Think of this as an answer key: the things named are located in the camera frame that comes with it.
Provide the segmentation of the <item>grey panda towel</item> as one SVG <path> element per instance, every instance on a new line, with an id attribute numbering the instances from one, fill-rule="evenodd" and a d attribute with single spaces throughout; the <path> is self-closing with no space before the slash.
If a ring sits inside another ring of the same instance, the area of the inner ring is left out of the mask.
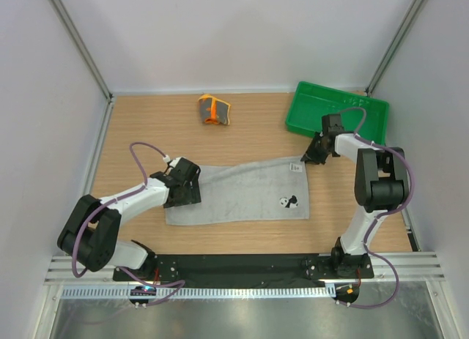
<path id="1" fill-rule="evenodd" d="M 243 163 L 203 165 L 202 201 L 168 208 L 170 226 L 202 226 L 258 220 L 307 220 L 309 184 L 299 156 Z"/>

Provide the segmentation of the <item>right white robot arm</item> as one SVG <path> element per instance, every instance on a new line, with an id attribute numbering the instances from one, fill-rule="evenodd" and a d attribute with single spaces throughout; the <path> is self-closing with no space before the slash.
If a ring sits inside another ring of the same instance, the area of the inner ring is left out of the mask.
<path id="1" fill-rule="evenodd" d="M 378 145 L 360 137 L 356 131 L 345 130 L 341 114 L 335 113 L 322 117 L 322 131 L 314 134 L 301 161 L 324 165 L 330 156 L 346 157 L 354 162 L 358 208 L 330 255 L 312 261 L 311 277 L 372 278 L 369 242 L 387 216 L 397 213 L 411 198 L 404 151 Z"/>

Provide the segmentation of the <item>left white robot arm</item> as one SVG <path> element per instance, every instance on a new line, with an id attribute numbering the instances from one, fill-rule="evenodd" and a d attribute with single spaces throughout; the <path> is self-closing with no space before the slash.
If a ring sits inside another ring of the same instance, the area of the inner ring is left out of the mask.
<path id="1" fill-rule="evenodd" d="M 110 265 L 129 269 L 139 280 L 154 275 L 154 253 L 139 242 L 120 242 L 120 227 L 155 207 L 198 204 L 201 168 L 184 157 L 168 161 L 167 169 L 148 176 L 119 195 L 82 196 L 73 208 L 57 246 L 90 272 Z"/>

